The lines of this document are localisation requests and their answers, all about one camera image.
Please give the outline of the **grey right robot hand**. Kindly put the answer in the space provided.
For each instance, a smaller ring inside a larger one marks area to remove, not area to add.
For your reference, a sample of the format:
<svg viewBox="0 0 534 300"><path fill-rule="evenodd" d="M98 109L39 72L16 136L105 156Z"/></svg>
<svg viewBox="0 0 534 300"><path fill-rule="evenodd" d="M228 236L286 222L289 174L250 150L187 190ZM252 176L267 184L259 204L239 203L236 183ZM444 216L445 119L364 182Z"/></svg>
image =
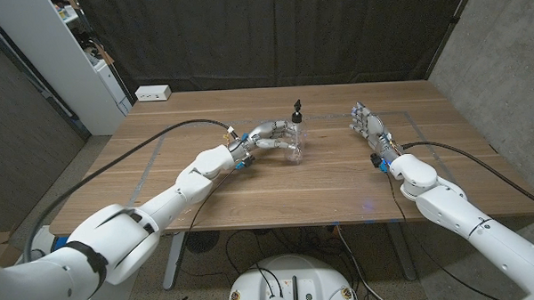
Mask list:
<svg viewBox="0 0 534 300"><path fill-rule="evenodd" d="M359 101L352 107L352 123L349 127L360 134L374 151L370 157L373 165L386 172L392 162L403 154L381 118Z"/></svg>

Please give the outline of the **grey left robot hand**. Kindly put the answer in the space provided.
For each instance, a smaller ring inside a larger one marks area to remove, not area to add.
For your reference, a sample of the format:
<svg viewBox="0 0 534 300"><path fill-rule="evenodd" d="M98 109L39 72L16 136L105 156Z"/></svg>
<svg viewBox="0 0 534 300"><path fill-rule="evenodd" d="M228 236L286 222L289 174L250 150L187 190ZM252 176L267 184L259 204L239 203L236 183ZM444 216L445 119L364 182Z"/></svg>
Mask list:
<svg viewBox="0 0 534 300"><path fill-rule="evenodd" d="M228 144L228 150L237 169L251 166L255 157L255 149L283 149L284 157L289 162L300 163L303 159L305 146L305 131L303 123L286 120L266 121L255 127L249 133L235 138Z"/></svg>

